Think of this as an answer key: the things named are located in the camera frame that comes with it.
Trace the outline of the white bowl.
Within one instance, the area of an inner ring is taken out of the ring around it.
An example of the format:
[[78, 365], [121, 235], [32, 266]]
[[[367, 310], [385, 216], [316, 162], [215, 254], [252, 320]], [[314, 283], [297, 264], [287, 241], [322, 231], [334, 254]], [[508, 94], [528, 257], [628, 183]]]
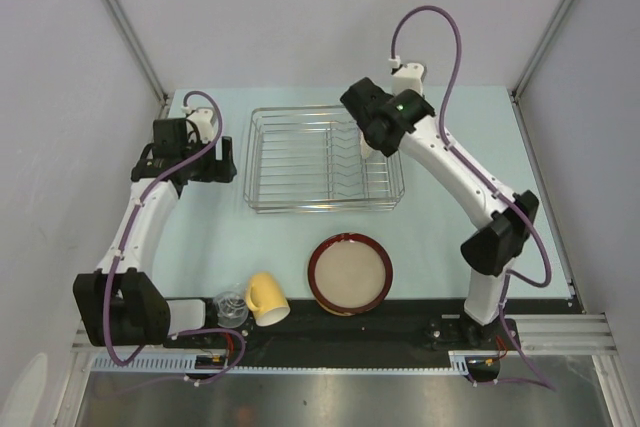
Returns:
[[364, 134], [362, 132], [359, 132], [358, 138], [359, 138], [360, 155], [363, 159], [368, 159], [374, 153], [374, 149], [367, 143], [364, 137]]

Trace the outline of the chrome wire dish rack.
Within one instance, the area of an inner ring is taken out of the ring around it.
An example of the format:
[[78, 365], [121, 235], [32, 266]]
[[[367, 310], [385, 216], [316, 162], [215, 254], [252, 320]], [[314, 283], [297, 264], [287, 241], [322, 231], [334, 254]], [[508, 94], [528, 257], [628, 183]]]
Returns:
[[400, 156], [365, 155], [360, 130], [343, 106], [252, 112], [244, 200], [254, 211], [387, 211], [404, 193]]

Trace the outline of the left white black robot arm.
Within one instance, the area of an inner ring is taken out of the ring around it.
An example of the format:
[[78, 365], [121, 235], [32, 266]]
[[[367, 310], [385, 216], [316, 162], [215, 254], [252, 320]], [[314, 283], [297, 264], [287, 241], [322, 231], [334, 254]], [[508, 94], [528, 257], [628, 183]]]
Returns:
[[131, 172], [130, 198], [116, 236], [96, 270], [80, 274], [73, 295], [94, 346], [161, 345], [185, 331], [214, 344], [221, 323], [200, 299], [168, 300], [150, 279], [165, 224], [190, 182], [229, 183], [237, 173], [233, 144], [211, 108], [157, 120]]

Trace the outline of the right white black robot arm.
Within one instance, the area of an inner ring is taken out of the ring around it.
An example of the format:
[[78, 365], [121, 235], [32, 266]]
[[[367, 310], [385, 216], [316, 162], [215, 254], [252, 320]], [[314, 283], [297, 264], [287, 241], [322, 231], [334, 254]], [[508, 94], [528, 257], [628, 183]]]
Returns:
[[435, 109], [418, 92], [389, 94], [364, 77], [352, 84], [340, 102], [356, 122], [364, 142], [390, 157], [400, 151], [431, 173], [458, 202], [476, 228], [460, 247], [471, 267], [469, 293], [461, 323], [463, 340], [484, 348], [497, 336], [495, 319], [506, 270], [528, 238], [526, 222], [535, 219], [539, 201], [531, 191], [508, 190], [506, 202], [482, 182], [489, 176], [475, 160], [461, 160], [464, 150], [439, 125]]

